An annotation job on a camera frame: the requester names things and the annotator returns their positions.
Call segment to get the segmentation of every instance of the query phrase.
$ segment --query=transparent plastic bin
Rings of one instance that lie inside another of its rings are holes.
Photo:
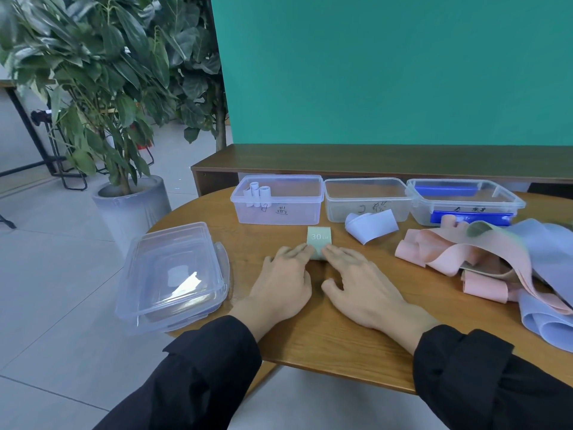
[[[331,222],[342,223],[350,213],[379,213],[392,210],[397,222],[410,214],[412,196],[397,178],[343,178],[324,181],[326,215]]]
[[[134,240],[120,279],[116,315],[126,332],[168,332],[218,309],[229,291],[225,248],[203,222]]]
[[[244,190],[252,182],[270,187],[271,196],[259,202],[246,197]],[[316,225],[323,200],[320,175],[248,175],[231,195],[239,222],[253,225]]]
[[[420,225],[439,226],[442,216],[458,221],[483,220],[509,226],[526,203],[499,184],[485,179],[409,179],[412,216]]]

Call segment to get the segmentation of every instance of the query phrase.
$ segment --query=green screen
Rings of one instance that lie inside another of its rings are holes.
[[[573,0],[212,0],[235,143],[573,144]]]

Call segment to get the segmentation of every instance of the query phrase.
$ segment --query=black jacket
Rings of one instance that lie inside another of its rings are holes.
[[[571,429],[573,388],[512,354],[481,330],[426,332],[414,354],[419,396],[450,429]],[[225,429],[261,365],[257,343],[236,318],[183,333],[141,388],[95,430]]]

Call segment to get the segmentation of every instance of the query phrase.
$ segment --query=gray planter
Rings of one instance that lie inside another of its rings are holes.
[[[135,193],[122,196],[120,187],[108,183],[92,197],[123,256],[134,238],[141,237],[171,212],[165,184],[159,176],[140,178],[132,189]]]

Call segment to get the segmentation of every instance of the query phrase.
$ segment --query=person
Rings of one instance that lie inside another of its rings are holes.
[[[305,270],[314,248],[283,247],[264,260],[250,295],[225,317],[184,332],[147,381],[95,430],[224,429],[261,365],[257,342],[294,317],[311,297]],[[400,292],[359,252],[328,245],[341,275],[322,290],[359,325],[379,330],[413,354],[419,396],[450,429],[564,429],[573,426],[573,388],[512,354],[481,330],[441,324]]]

